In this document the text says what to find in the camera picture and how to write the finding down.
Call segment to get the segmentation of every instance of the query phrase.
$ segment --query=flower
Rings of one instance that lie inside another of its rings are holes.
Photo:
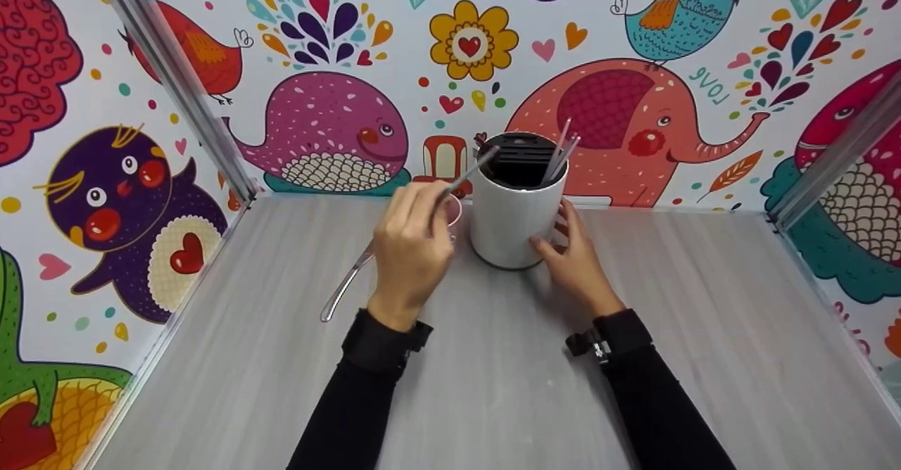
[[[510,66],[510,50],[519,44],[519,35],[507,30],[510,17],[506,9],[494,6],[482,15],[470,1],[457,2],[453,15],[435,15],[429,22],[431,59],[448,66],[451,79],[467,75],[477,82],[487,82],[495,68]]]

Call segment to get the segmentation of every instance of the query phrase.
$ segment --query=white cylindrical holder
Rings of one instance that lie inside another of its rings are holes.
[[[480,259],[503,270],[524,270],[541,262],[529,245],[529,236],[550,241],[569,161],[554,184],[536,190],[505,187],[486,178],[482,170],[472,175],[470,241]]]

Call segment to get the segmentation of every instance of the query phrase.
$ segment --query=gray wood-grain tabletop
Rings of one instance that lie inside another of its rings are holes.
[[[332,322],[319,312],[383,204],[256,201],[96,468],[284,468],[374,287],[374,262]],[[901,467],[901,429],[762,216],[580,213],[737,467]],[[398,384],[380,468],[631,467],[598,368],[563,352],[588,319],[553,293],[543,265],[483,265],[463,225],[422,315],[435,332]]]

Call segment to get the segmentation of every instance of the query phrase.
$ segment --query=blue bird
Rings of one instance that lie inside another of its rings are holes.
[[[610,12],[625,17],[629,44],[651,61],[647,69],[695,53],[723,30],[738,0],[654,0],[628,13],[629,0],[616,0]]]

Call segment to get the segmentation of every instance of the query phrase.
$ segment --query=green dinosaur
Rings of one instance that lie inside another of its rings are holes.
[[[0,404],[34,388],[38,396],[38,412],[32,426],[42,426],[52,419],[59,381],[96,379],[124,388],[131,380],[132,374],[128,371],[99,364],[22,361],[19,332],[24,299],[19,264],[9,252],[0,248]]]

